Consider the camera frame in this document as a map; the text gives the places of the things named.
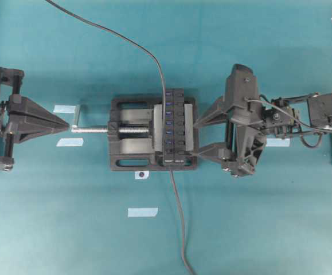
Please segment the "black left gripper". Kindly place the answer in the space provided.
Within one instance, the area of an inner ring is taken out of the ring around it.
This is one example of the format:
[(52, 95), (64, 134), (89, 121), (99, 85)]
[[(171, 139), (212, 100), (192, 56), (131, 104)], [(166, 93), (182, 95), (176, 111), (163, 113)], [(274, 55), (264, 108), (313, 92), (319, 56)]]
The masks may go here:
[(23, 143), (40, 136), (52, 135), (67, 131), (69, 124), (45, 108), (27, 97), (19, 94), (24, 72), (19, 69), (8, 69), (0, 67), (0, 89), (1, 85), (12, 87), (9, 97), (9, 115), (34, 123), (8, 124), (8, 135), (5, 135), (3, 120), (7, 110), (8, 102), (0, 101), (0, 170), (10, 171), (13, 168), (13, 141)]

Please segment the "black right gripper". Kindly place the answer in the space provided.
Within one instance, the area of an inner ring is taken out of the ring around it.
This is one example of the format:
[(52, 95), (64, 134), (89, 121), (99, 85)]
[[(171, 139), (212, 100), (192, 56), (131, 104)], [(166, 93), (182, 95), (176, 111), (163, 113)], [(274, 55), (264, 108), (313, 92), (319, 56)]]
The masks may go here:
[(238, 125), (228, 119), (224, 97), (221, 96), (193, 123), (194, 128), (226, 123), (225, 142), (208, 144), (193, 151), (193, 156), (214, 163), (235, 178), (253, 175), (267, 144), (267, 137), (250, 126)]

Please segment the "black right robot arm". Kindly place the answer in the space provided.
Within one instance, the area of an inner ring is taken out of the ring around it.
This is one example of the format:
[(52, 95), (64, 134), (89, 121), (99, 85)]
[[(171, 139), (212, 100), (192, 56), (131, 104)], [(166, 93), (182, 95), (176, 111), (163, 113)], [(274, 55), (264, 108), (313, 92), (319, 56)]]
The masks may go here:
[(195, 123), (225, 124), (225, 139), (194, 151), (235, 177), (253, 175), (269, 137), (298, 138), (307, 148), (332, 135), (332, 93), (267, 100), (256, 88), (229, 88)]

